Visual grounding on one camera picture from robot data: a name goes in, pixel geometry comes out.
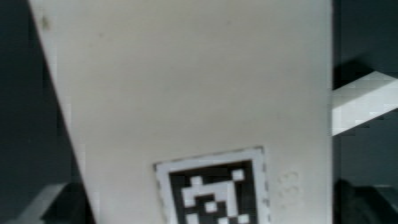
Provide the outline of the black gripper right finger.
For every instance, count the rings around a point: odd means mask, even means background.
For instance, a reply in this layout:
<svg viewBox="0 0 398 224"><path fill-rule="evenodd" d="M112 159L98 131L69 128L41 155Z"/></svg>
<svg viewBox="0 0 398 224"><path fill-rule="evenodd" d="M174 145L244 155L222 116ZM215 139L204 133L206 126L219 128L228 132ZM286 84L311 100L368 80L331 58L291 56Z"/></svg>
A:
<svg viewBox="0 0 398 224"><path fill-rule="evenodd" d="M398 190L389 185L334 185L332 224L398 224Z"/></svg>

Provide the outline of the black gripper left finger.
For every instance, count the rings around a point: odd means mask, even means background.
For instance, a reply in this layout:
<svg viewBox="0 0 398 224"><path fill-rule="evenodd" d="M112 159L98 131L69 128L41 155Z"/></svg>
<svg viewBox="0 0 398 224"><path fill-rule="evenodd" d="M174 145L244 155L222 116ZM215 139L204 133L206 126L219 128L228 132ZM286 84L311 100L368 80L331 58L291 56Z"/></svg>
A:
<svg viewBox="0 0 398 224"><path fill-rule="evenodd" d="M96 224L84 184L48 185L11 224Z"/></svg>

